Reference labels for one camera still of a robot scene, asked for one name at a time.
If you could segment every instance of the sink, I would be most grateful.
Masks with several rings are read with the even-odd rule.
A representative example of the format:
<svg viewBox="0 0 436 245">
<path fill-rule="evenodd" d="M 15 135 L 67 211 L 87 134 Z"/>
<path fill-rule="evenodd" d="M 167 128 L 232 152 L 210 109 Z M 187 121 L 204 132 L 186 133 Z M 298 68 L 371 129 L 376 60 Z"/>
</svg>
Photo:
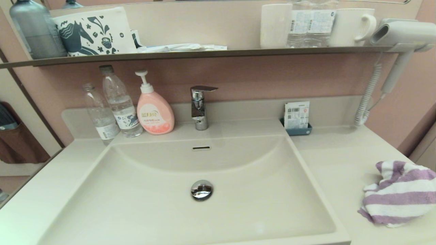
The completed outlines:
<svg viewBox="0 0 436 245">
<path fill-rule="evenodd" d="M 39 245 L 350 244 L 277 120 L 117 137 Z M 207 180 L 205 201 L 191 186 Z"/>
</svg>

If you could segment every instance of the bottle label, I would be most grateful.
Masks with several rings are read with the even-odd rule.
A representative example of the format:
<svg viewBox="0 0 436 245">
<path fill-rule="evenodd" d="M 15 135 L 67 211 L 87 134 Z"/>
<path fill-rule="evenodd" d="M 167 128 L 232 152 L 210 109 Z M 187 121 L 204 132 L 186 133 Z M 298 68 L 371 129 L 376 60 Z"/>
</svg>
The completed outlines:
<svg viewBox="0 0 436 245">
<path fill-rule="evenodd" d="M 119 127 L 115 123 L 104 127 L 95 127 L 95 129 L 97 129 L 102 140 L 113 139 L 119 133 Z"/>
<path fill-rule="evenodd" d="M 113 112 L 116 122 L 121 129 L 131 129 L 138 125 L 139 120 L 135 107 L 129 107 L 121 111 Z"/>
<path fill-rule="evenodd" d="M 50 14 L 45 14 L 44 19 L 45 23 L 47 23 L 48 30 L 50 31 L 50 34 L 53 37 L 54 43 L 56 44 L 59 52 L 66 52 L 64 44 L 61 40 L 61 36 L 59 35 L 59 31 L 56 28 L 55 22 L 53 21 L 53 18 Z"/>
<path fill-rule="evenodd" d="M 141 107 L 140 120 L 143 127 L 149 132 L 164 133 L 170 129 L 170 124 L 162 118 L 159 110 L 153 104 L 145 104 Z"/>
<path fill-rule="evenodd" d="M 311 18 L 310 10 L 293 10 L 291 12 L 291 29 L 289 34 L 306 34 Z"/>
<path fill-rule="evenodd" d="M 312 10 L 308 32 L 330 33 L 335 16 L 336 10 Z"/>
</svg>

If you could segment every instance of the soap label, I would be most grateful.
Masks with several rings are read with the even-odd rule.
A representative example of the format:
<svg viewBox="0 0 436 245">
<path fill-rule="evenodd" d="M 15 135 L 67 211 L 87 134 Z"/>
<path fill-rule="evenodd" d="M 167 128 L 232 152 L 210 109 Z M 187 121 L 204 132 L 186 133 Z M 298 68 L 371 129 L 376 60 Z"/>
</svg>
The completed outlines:
<svg viewBox="0 0 436 245">
<path fill-rule="evenodd" d="M 119 133 L 119 127 L 115 123 L 104 127 L 95 127 L 95 129 L 97 129 L 102 140 L 113 139 Z"/>
<path fill-rule="evenodd" d="M 140 110 L 140 121 L 148 132 L 164 133 L 170 129 L 170 124 L 166 122 L 157 107 L 153 104 L 144 104 Z"/>
<path fill-rule="evenodd" d="M 335 16 L 336 10 L 312 10 L 308 32 L 330 33 Z"/>
<path fill-rule="evenodd" d="M 113 115 L 115 116 L 116 122 L 121 129 L 131 129 L 139 123 L 134 106 L 121 111 L 113 112 Z"/>
<path fill-rule="evenodd" d="M 309 29 L 310 10 L 293 10 L 291 12 L 291 29 L 289 34 L 305 34 Z"/>
</svg>

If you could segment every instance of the white countertop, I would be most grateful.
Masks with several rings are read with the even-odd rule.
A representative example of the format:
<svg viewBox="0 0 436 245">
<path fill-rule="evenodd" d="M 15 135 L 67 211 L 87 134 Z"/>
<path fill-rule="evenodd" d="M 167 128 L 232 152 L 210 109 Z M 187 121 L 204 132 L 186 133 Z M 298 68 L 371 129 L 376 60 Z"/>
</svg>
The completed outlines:
<svg viewBox="0 0 436 245">
<path fill-rule="evenodd" d="M 346 227 L 352 245 L 436 243 L 436 210 L 404 227 L 374 226 L 357 213 L 362 188 L 376 183 L 375 164 L 408 160 L 366 127 L 315 128 L 292 140 Z M 75 140 L 0 210 L 2 245 L 35 245 L 71 195 L 71 190 L 104 150 L 99 139 Z"/>
</svg>

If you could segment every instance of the mug handle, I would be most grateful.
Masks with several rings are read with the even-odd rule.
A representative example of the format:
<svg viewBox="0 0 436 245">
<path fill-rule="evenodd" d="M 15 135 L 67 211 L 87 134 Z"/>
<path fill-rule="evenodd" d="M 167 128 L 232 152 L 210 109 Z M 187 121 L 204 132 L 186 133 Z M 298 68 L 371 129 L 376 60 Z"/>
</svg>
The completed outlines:
<svg viewBox="0 0 436 245">
<path fill-rule="evenodd" d="M 365 39 L 368 39 L 374 33 L 374 31 L 377 27 L 377 20 L 372 15 L 364 14 L 362 16 L 362 21 L 368 23 L 368 29 L 366 30 L 365 34 L 359 35 L 359 36 L 354 38 L 354 41 L 356 41 L 356 42 L 360 42 L 360 41 L 363 41 Z"/>
</svg>

